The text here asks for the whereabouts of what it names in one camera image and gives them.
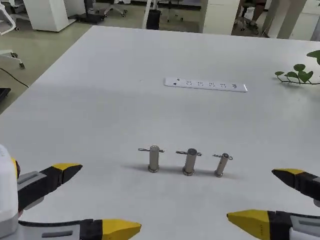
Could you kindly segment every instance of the metal pin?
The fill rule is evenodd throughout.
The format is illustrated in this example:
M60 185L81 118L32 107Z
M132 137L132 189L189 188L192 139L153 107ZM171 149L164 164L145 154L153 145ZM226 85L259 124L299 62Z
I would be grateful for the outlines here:
M201 156L201 152L197 152L194 148L189 148L187 152L185 151L176 151L177 154L184 154L186 155L185 165L182 168L182 172L186 176L191 176L195 172L195 163L196 157Z
M222 155L214 154L212 156L220 158L218 167L214 171L214 174L216 177L221 178L224 175L224 169L227 165L228 160L232 160L233 157L229 156L227 153L223 153Z
M152 145L150 149L138 148L138 151L149 152L149 165L148 170L151 173L159 171L159 153L164 153L157 145Z

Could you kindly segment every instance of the gray gripper part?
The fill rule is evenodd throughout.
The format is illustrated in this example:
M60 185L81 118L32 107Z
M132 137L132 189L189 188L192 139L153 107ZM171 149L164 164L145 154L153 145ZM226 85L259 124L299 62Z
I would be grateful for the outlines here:
M17 227L18 227L18 213L11 219L1 221L0 222L0 239L1 240L4 238L7 239L6 236L14 233L17 230Z
M46 175L37 171L32 171L32 172L20 175L17 180L18 191L28 186L29 184L32 184L45 177Z
M314 205L316 205L318 208L320 208L320 201L313 199Z
M320 237L320 219L301 216L290 216L293 230Z
M316 181L316 182L320 183L320 177L317 177L317 178L313 179L313 181Z
M18 225L17 230L1 240L79 240L80 225L36 227Z
M29 210L31 208L33 208L34 206L38 205L39 203L41 203L43 200L45 199L45 197L41 197L38 200L34 201L33 203L31 203L30 205L26 206L23 210Z

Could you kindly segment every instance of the power cord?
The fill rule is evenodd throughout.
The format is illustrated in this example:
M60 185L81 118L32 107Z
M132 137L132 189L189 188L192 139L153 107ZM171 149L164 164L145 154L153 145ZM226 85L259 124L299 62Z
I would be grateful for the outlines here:
M0 69L2 71L4 71L5 73L7 73L10 77L12 77L14 80L16 80L18 83L22 84L23 86L25 86L26 88L29 88L28 85L24 84L22 81L19 81L18 79L16 79L14 76L12 76L12 74L10 72L8 72L7 70L4 70L3 68L0 67Z

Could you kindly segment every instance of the white desk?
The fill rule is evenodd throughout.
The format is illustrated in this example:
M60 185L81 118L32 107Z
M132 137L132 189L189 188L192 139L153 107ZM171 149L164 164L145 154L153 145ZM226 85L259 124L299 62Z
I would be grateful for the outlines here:
M271 173L320 174L319 88L273 79L296 63L319 69L304 58L316 49L318 42L92 27L0 115L0 143L22 172L84 165L22 219L123 218L142 224L137 240L249 240L226 213L317 214L310 198ZM166 76L244 83L248 92L166 87ZM151 144L166 150L158 173L137 151ZM185 156L175 153L187 148L203 153L193 176L182 174ZM211 155L223 152L233 161L217 178Z

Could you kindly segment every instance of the black trash can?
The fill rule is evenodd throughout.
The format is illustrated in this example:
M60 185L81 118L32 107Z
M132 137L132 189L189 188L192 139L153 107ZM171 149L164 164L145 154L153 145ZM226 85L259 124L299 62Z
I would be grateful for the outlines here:
M159 30L160 15L160 10L150 9L148 20L146 21L146 29Z

